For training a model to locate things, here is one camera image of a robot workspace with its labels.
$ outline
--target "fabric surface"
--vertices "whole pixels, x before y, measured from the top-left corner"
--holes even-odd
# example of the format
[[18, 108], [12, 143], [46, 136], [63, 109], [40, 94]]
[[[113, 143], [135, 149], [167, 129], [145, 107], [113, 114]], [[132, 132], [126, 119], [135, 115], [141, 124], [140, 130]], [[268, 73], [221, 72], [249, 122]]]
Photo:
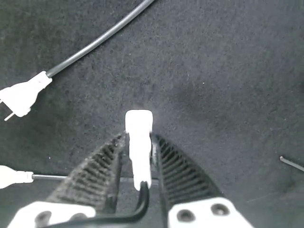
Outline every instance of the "fabric surface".
[[[0, 88], [53, 67], [139, 2], [0, 1]], [[304, 174], [279, 156], [304, 165], [303, 24], [301, 0], [157, 0], [55, 76], [27, 116], [0, 121], [0, 163], [68, 174], [124, 129], [126, 111], [145, 108], [256, 228], [302, 227]], [[9, 114], [1, 104], [0, 119]], [[0, 224], [56, 185], [0, 190]], [[119, 210], [134, 208], [133, 191], [121, 185]], [[138, 227], [161, 227], [151, 198]]]

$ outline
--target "metal pin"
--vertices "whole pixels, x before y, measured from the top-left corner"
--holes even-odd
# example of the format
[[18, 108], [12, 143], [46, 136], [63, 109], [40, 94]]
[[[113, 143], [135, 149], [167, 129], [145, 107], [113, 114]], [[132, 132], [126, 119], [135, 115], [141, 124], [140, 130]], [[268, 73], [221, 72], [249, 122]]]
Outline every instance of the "metal pin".
[[4, 121], [8, 121], [13, 115], [14, 115], [14, 113], [10, 114], [8, 117], [6, 117], [6, 118], [4, 119]]
[[280, 156], [280, 161], [284, 162], [284, 163], [286, 163], [288, 165], [291, 165], [291, 166], [293, 166], [293, 167], [295, 167], [295, 168], [297, 168], [297, 169], [299, 169], [299, 170], [301, 170], [301, 171], [304, 172], [304, 167], [302, 167], [301, 165], [295, 164], [292, 161], [289, 161], [289, 160], [285, 159], [283, 156]]

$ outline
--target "white connector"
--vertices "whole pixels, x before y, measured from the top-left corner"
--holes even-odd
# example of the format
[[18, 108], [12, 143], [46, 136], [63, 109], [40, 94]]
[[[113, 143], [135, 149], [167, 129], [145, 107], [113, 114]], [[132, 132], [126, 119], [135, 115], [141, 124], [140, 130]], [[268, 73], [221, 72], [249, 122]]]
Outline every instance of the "white connector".
[[129, 157], [132, 161], [134, 187], [140, 190], [142, 181], [151, 187], [151, 138], [153, 115], [149, 110], [130, 110], [125, 115], [125, 131], [129, 133]]
[[27, 115], [36, 102], [38, 93], [51, 82], [52, 79], [42, 71], [27, 82], [0, 90], [0, 104], [3, 102], [12, 111], [12, 114], [4, 120], [7, 121], [13, 115], [18, 117]]
[[15, 171], [7, 166], [0, 165], [0, 189], [11, 184], [33, 182], [33, 172]]

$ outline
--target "black cable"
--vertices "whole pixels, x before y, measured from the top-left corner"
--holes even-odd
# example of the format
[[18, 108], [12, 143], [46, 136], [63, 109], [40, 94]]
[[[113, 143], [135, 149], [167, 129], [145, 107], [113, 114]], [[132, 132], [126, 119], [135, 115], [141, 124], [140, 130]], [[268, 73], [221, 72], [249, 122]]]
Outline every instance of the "black cable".
[[132, 223], [138, 222], [146, 214], [149, 206], [149, 188], [147, 182], [141, 182], [141, 189], [135, 211], [130, 215], [109, 214], [84, 220], [74, 220], [65, 223], [55, 224], [47, 228], [96, 228], [96, 227], [115, 227], [122, 228]]
[[122, 20], [120, 20], [117, 24], [107, 30], [104, 34], [94, 40], [92, 43], [76, 52], [74, 55], [70, 56], [62, 63], [59, 63], [57, 66], [47, 71], [47, 76], [49, 78], [58, 74], [60, 71], [76, 62], [78, 59], [82, 58], [86, 54], [90, 53], [96, 47], [104, 43], [107, 39], [125, 27], [128, 23], [130, 23], [134, 18], [136, 18], [142, 11], [144, 11], [149, 5], [151, 5], [155, 0], [144, 0], [141, 4], [139, 4], [135, 9], [133, 9], [127, 16], [125, 16]]

